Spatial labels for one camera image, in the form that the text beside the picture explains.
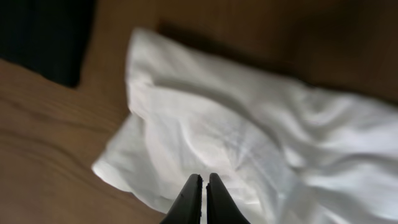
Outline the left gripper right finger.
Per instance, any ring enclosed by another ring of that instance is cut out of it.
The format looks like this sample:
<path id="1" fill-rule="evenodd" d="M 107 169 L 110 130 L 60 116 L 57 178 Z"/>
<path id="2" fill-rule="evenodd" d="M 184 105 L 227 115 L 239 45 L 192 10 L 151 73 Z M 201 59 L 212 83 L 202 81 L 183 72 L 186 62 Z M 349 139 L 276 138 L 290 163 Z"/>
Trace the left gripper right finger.
<path id="1" fill-rule="evenodd" d="M 217 173 L 211 173 L 206 186 L 207 224 L 249 224 Z"/>

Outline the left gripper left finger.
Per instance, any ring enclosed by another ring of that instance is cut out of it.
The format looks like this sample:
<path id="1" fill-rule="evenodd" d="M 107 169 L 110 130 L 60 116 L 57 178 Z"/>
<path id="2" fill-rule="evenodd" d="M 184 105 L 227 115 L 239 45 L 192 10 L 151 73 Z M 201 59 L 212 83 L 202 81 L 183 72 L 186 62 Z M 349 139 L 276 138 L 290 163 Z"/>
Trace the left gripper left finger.
<path id="1" fill-rule="evenodd" d="M 200 224 L 203 179 L 192 174 L 160 224 Z"/>

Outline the white t-shirt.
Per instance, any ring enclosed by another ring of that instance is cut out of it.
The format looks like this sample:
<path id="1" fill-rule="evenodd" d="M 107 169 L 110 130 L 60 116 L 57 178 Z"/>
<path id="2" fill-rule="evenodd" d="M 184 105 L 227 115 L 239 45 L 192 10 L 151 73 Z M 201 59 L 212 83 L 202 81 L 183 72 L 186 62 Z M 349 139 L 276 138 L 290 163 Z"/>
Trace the white t-shirt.
<path id="1" fill-rule="evenodd" d="M 396 223 L 397 108 L 131 36 L 129 116 L 93 164 L 168 212 L 188 177 L 220 175 L 251 223 Z"/>

